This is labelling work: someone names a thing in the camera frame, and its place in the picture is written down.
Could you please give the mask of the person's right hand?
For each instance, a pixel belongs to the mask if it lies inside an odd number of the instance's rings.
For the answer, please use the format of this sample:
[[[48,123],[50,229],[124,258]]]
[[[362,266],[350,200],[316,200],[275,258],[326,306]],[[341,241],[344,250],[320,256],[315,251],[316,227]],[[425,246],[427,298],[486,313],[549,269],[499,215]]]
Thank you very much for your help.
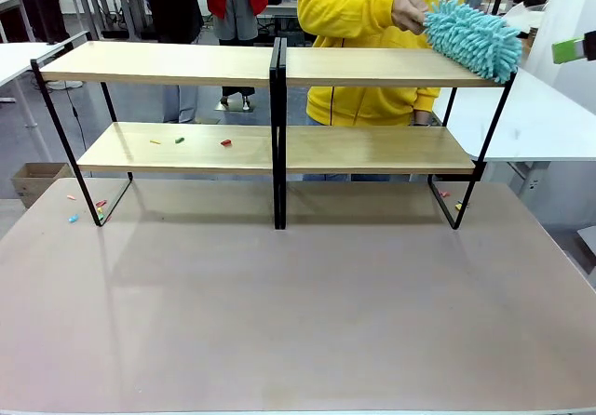
[[[401,31],[419,35],[424,31],[427,12],[424,0],[393,0],[391,19]]]

